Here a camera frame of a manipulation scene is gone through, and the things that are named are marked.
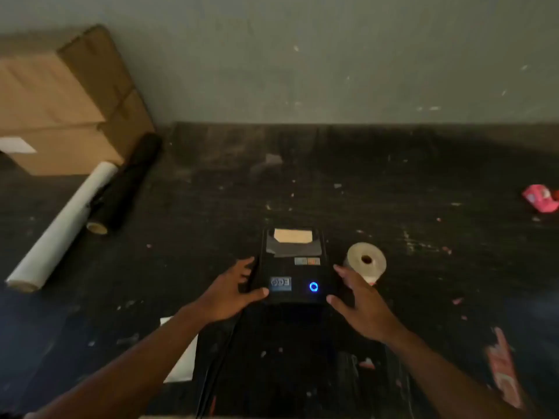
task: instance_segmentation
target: cardboard box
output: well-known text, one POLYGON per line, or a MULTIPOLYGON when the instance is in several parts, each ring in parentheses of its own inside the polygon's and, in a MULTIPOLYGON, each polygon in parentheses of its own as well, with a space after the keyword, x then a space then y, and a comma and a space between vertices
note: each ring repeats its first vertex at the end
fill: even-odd
POLYGON ((103 26, 0 35, 0 131, 106 121, 134 84, 103 26))
POLYGON ((101 161, 121 165, 138 139, 153 131, 134 90, 107 122, 4 134, 0 151, 31 175, 85 175, 101 161))

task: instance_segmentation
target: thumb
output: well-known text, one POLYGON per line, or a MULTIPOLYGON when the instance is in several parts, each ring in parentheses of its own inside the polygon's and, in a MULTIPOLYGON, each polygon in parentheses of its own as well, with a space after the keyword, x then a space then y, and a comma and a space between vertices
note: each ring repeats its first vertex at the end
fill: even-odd
POLYGON ((334 308, 334 310, 345 317, 346 321, 349 322, 353 317, 353 313, 355 313, 355 311, 338 297, 330 295, 326 297, 326 301, 334 308))
POLYGON ((255 301, 260 301, 268 297, 269 293, 270 290, 264 287, 264 288, 253 289, 250 293, 243 294, 243 301, 245 303, 245 306, 247 306, 250 303, 254 303, 255 301))

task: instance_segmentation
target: person's left arm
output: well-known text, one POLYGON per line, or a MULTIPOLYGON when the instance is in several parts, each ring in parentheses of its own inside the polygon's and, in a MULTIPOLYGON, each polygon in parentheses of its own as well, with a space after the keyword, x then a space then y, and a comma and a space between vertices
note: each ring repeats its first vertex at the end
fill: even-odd
POLYGON ((198 300, 182 307, 133 348, 40 409, 33 419, 140 416, 204 326, 234 316, 249 303, 268 296, 267 288, 239 293, 238 286, 247 281, 247 266, 253 260, 239 260, 219 275, 198 300))

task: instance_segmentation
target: wall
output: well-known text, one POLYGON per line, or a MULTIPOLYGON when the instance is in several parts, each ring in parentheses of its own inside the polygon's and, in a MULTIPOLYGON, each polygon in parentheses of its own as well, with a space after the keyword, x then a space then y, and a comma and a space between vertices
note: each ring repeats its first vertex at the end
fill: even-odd
POLYGON ((159 123, 559 118, 559 0, 0 0, 101 22, 159 123))

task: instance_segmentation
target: table surface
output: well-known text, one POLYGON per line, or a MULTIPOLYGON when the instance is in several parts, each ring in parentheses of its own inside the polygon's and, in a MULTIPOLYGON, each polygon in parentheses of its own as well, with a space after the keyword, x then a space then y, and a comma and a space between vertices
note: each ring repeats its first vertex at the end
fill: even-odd
MULTIPOLYGON (((484 353, 500 327, 530 402, 558 415, 559 214, 536 214, 520 194, 534 183, 559 188, 559 162, 486 137, 483 127, 176 126, 120 230, 80 234, 39 292, 0 290, 0 408, 38 409, 85 379, 129 348, 123 338, 143 338, 236 258, 258 253, 264 227, 315 226, 333 262, 358 241, 381 248, 388 268, 377 287, 394 312, 492 387, 484 353)), ((2 276, 82 181, 31 177, 0 156, 2 276)), ((389 352, 321 315, 257 321, 257 335, 245 315, 216 414, 432 414, 389 352), (376 374, 353 368, 366 356, 376 374)), ((148 413, 194 412, 232 326, 201 332, 194 380, 164 385, 148 413)))

